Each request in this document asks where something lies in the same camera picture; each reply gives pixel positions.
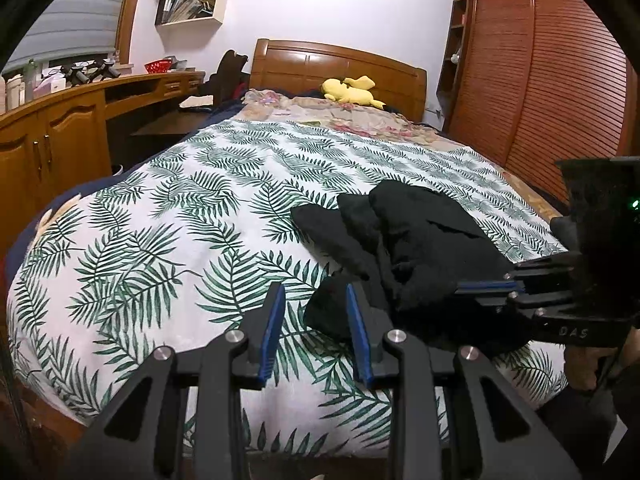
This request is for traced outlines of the person right hand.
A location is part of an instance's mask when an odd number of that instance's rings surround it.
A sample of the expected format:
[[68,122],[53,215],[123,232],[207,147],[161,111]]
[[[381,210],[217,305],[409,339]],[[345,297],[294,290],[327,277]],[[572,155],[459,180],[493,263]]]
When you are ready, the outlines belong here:
[[639,331],[632,328],[620,349],[567,346],[564,350],[564,374],[568,384],[582,391],[594,390],[606,364],[611,374],[639,362]]

